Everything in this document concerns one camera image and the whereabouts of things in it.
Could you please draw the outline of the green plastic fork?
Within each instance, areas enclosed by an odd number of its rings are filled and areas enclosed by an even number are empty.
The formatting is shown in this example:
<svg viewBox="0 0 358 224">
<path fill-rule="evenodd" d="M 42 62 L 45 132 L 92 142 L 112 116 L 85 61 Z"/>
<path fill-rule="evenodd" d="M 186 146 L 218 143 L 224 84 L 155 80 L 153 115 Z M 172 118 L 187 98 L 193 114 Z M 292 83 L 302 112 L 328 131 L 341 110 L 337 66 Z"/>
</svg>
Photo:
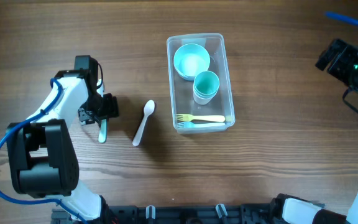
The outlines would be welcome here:
<svg viewBox="0 0 358 224">
<path fill-rule="evenodd" d="M 107 128 L 108 128 L 108 120 L 104 119 L 101 121 L 98 141 L 99 143 L 105 143 L 107 140 Z"/>
</svg>

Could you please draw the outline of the pink plastic spoon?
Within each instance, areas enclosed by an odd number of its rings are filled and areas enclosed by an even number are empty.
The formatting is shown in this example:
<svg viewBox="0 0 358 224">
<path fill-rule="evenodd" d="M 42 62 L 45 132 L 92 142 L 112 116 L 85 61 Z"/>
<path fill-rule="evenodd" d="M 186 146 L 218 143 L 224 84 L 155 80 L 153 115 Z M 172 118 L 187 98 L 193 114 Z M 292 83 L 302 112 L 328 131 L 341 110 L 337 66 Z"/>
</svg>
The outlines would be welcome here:
<svg viewBox="0 0 358 224">
<path fill-rule="evenodd" d="M 146 104 L 144 106 L 144 110 L 143 110 L 144 115 L 143 115 L 142 121 L 140 122 L 138 130 L 132 140 L 133 146 L 138 146 L 140 144 L 142 135 L 144 133 L 147 119 L 154 111 L 155 111 L 155 102 L 154 102 L 154 100 L 149 100 L 148 102 L 146 102 Z"/>
</svg>

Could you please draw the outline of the yellow plastic fork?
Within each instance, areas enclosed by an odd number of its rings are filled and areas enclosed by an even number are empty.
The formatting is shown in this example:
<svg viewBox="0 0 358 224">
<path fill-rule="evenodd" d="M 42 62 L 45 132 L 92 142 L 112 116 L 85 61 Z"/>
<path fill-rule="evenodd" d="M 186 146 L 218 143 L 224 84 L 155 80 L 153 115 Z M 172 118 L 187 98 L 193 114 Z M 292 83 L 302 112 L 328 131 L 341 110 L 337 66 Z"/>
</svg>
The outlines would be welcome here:
<svg viewBox="0 0 358 224">
<path fill-rule="evenodd" d="M 193 115 L 193 114 L 175 114 L 174 122 L 179 121 L 209 121 L 209 122 L 234 122 L 234 118 L 224 115 Z"/>
</svg>

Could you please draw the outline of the light blue plastic fork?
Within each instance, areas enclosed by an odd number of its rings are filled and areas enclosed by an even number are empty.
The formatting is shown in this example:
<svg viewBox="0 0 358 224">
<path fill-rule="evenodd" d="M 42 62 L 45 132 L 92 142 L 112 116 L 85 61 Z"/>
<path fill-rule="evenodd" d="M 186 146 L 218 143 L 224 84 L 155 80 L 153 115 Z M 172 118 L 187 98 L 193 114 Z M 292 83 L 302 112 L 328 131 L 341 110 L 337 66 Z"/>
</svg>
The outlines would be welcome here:
<svg viewBox="0 0 358 224">
<path fill-rule="evenodd" d="M 224 126 L 225 123 L 192 123 L 191 121 L 181 122 L 176 125 L 177 128 L 211 128 L 216 126 Z"/>
</svg>

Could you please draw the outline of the green plastic bowl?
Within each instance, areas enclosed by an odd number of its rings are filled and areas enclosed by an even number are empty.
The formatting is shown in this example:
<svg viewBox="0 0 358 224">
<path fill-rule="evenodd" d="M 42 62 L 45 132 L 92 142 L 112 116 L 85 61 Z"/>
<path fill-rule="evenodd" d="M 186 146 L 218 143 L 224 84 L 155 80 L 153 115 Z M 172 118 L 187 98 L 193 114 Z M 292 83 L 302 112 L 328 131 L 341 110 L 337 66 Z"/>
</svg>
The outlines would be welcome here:
<svg viewBox="0 0 358 224">
<path fill-rule="evenodd" d="M 173 65 L 179 75 L 196 77 L 209 69 L 211 59 L 208 51 L 198 44 L 182 45 L 174 54 Z"/>
</svg>

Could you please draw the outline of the green plastic cup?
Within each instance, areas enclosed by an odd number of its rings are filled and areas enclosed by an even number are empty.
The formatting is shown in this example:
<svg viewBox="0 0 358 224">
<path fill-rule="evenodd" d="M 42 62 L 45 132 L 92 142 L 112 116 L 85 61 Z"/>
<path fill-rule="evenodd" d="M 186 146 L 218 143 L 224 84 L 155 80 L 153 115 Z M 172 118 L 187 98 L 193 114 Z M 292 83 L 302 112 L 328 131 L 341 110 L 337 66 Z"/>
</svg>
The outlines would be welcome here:
<svg viewBox="0 0 358 224">
<path fill-rule="evenodd" d="M 201 93 L 210 94 L 219 90 L 219 77 L 211 71 L 199 73 L 193 82 L 193 88 Z"/>
</svg>

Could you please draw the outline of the pink plastic cup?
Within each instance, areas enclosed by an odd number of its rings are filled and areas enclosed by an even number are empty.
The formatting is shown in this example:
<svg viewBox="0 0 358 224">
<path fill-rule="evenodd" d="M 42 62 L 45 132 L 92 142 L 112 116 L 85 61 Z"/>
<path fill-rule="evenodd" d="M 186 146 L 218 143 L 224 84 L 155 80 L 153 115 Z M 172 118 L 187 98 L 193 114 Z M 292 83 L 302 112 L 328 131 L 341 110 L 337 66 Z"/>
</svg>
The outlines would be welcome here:
<svg viewBox="0 0 358 224">
<path fill-rule="evenodd" d="M 213 99 L 213 97 L 203 98 L 203 97 L 200 97 L 198 95 L 193 95 L 193 99 L 199 105 L 206 105 Z"/>
</svg>

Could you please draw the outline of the blue plastic cup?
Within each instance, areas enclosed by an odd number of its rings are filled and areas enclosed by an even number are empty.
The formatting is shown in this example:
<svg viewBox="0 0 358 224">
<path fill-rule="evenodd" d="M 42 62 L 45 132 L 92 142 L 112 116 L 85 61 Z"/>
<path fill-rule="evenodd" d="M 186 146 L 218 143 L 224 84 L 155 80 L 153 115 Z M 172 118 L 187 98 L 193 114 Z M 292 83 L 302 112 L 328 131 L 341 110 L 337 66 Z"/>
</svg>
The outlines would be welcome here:
<svg viewBox="0 0 358 224">
<path fill-rule="evenodd" d="M 215 91 L 214 93 L 205 94 L 205 93 L 201 93 L 197 90 L 194 90 L 194 94 L 199 98 L 207 99 L 207 98 L 213 98 L 217 94 L 217 91 Z"/>
</svg>

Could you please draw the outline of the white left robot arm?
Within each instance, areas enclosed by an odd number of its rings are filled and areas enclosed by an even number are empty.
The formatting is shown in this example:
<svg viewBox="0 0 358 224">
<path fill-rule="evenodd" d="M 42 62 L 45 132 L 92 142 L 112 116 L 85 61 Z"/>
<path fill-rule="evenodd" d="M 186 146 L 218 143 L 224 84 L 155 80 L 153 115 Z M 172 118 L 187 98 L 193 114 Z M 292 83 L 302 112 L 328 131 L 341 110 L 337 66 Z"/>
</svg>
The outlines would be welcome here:
<svg viewBox="0 0 358 224">
<path fill-rule="evenodd" d="M 82 223 L 118 223 L 105 199 L 80 181 L 80 169 L 68 131 L 74 118 L 100 128 L 119 116 L 116 97 L 104 92 L 101 66 L 89 55 L 75 58 L 72 70 L 60 70 L 51 92 L 25 121 L 11 123 L 6 145 L 14 190 L 32 204 L 57 203 Z"/>
</svg>

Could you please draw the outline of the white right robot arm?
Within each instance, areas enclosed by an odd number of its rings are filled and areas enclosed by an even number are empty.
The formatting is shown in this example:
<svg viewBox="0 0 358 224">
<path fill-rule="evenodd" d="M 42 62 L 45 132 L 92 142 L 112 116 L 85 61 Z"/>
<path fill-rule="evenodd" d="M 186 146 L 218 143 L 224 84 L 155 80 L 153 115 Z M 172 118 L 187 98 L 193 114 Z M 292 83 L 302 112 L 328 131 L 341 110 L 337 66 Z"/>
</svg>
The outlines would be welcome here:
<svg viewBox="0 0 358 224">
<path fill-rule="evenodd" d="M 342 101 L 358 114 L 358 48 L 335 39 L 319 56 L 315 66 L 346 86 Z M 358 223 L 358 190 L 345 215 L 289 195 L 276 197 L 269 214 L 284 223 Z"/>
</svg>

